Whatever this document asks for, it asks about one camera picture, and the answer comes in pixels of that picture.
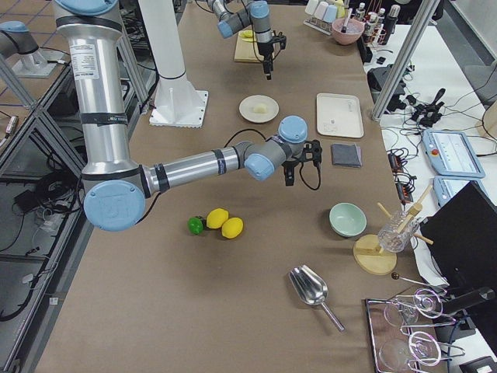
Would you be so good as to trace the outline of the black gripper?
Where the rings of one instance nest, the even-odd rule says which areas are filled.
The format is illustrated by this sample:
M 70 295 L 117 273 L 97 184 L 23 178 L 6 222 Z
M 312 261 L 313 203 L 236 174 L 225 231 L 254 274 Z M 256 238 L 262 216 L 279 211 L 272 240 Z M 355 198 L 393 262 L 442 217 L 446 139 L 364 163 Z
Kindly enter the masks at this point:
M 273 42 L 269 38 L 266 41 L 257 40 L 258 52 L 262 56 L 263 71 L 267 80 L 272 79 L 272 63 L 273 63 Z
M 283 163 L 283 174 L 285 185 L 291 187 L 294 185 L 294 169 L 297 165 L 303 165 L 308 161 L 308 150 L 304 149 L 299 156 L 293 155 L 289 160 Z

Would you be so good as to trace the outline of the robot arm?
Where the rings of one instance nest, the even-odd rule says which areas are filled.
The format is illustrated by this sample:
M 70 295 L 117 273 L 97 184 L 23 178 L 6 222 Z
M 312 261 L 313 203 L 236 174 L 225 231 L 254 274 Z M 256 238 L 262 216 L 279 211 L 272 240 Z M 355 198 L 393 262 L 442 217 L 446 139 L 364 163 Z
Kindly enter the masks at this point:
M 126 230 L 144 220 L 158 196 L 173 187 L 238 169 L 265 180 L 302 154 L 308 126 L 297 116 L 283 118 L 263 143 L 242 141 L 186 154 L 187 140 L 178 129 L 202 126 L 208 93 L 187 77 L 169 1 L 139 4 L 158 82 L 151 126 L 138 126 L 131 136 L 119 86 L 117 44 L 124 26 L 118 2 L 56 1 L 53 7 L 71 55 L 87 154 L 83 208 L 95 227 Z
M 255 34 L 258 52 L 263 57 L 263 71 L 268 80 L 273 70 L 273 29 L 267 1 L 242 1 L 242 9 L 230 12 L 224 1 L 207 1 L 209 9 L 218 19 L 217 28 L 223 38 L 234 36 L 237 32 L 251 27 Z

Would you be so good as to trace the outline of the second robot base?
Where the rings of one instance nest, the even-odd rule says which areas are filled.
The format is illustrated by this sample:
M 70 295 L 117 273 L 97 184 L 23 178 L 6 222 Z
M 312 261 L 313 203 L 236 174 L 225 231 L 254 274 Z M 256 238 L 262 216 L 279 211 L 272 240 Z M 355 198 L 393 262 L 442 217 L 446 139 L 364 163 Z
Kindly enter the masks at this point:
M 40 51 L 39 44 L 21 21 L 1 23 L 1 56 L 5 59 L 19 55 L 12 70 L 20 78 L 47 78 L 54 66 Z

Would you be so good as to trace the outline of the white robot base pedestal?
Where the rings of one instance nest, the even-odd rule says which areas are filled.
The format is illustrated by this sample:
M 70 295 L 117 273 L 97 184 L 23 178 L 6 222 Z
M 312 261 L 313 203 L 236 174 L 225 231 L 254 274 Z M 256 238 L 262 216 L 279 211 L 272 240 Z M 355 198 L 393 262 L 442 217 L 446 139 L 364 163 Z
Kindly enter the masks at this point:
M 201 127 L 208 92 L 195 89 L 187 77 L 172 2 L 144 1 L 141 12 L 159 76 L 150 123 Z

